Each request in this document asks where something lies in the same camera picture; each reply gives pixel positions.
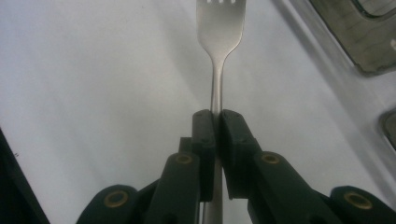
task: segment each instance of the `silver fork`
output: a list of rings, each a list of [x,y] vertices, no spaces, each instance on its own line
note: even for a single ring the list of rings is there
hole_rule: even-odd
[[[222,70],[225,59],[242,38],[246,0],[197,0],[198,41],[213,63],[212,102],[215,132],[219,133],[219,115],[222,110]],[[204,223],[222,223],[221,163],[216,158],[214,194],[211,203],[204,206]]]

